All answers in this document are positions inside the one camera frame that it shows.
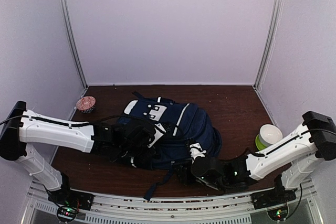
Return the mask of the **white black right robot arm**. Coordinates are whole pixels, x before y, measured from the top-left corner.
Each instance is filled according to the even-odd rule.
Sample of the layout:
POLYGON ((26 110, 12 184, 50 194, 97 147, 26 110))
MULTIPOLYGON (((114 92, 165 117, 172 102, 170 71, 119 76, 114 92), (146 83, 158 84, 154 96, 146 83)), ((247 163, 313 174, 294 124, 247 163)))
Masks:
POLYGON ((279 142, 255 153, 221 161, 199 143, 189 145, 191 160, 176 168, 180 181, 199 182, 215 190, 246 190, 268 174, 291 163, 280 184, 269 192, 279 204, 324 161, 335 159, 335 123, 329 116, 308 111, 300 124, 279 142))

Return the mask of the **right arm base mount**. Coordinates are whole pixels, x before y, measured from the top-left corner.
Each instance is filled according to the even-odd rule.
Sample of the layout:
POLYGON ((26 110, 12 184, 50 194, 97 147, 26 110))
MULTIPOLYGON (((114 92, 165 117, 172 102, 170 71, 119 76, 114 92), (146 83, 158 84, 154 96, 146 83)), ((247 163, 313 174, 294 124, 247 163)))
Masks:
POLYGON ((302 200, 302 185, 299 184, 300 197, 294 210, 289 210, 288 203, 297 199, 297 189, 287 190, 282 184, 281 176, 277 176, 274 180, 275 187, 273 189, 252 193, 251 201, 254 209, 267 208, 268 217, 277 223, 287 221, 299 208, 302 200))

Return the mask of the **navy blue student backpack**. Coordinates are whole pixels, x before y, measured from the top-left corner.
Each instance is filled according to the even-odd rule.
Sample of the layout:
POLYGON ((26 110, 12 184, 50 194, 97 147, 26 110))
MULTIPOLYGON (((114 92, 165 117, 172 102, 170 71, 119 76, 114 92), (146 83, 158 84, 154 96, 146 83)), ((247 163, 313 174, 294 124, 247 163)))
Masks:
POLYGON ((152 159, 152 169, 166 170, 160 182, 151 185, 144 195, 150 200, 159 186, 166 184, 173 175, 177 175, 177 164, 190 160, 189 145, 200 143, 211 157, 217 157, 222 148, 220 132, 213 127, 207 112, 195 103, 178 103, 174 100, 157 97, 146 98, 134 92, 135 100, 124 108, 118 124, 127 124, 130 120, 140 120, 151 124, 169 123, 170 131, 154 145, 156 155, 152 159))

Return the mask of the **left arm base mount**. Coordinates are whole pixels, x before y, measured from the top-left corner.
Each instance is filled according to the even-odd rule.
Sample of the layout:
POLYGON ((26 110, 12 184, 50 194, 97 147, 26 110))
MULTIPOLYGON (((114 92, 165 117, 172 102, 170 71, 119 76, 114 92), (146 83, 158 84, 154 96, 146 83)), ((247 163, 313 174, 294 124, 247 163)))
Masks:
POLYGON ((90 210, 94 195, 75 191, 69 182, 61 184, 60 189, 51 191, 45 187, 48 200, 57 206, 56 217, 61 223, 70 223, 80 214, 80 210, 90 210))

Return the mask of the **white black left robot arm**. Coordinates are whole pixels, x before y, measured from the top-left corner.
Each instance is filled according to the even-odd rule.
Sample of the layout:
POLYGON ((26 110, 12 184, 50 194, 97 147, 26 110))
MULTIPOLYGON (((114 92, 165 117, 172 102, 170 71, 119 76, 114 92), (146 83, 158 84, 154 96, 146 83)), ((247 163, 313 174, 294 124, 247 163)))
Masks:
POLYGON ((20 163, 48 192, 64 205, 71 205, 76 197, 70 190, 68 176, 48 164, 33 144, 58 145, 105 156, 112 162, 129 157, 134 165, 142 155, 153 150, 167 130, 157 121, 129 114, 123 118, 128 119, 126 124, 109 125, 105 119, 65 121, 37 114, 26 108, 26 102, 18 101, 1 122, 1 157, 20 163))

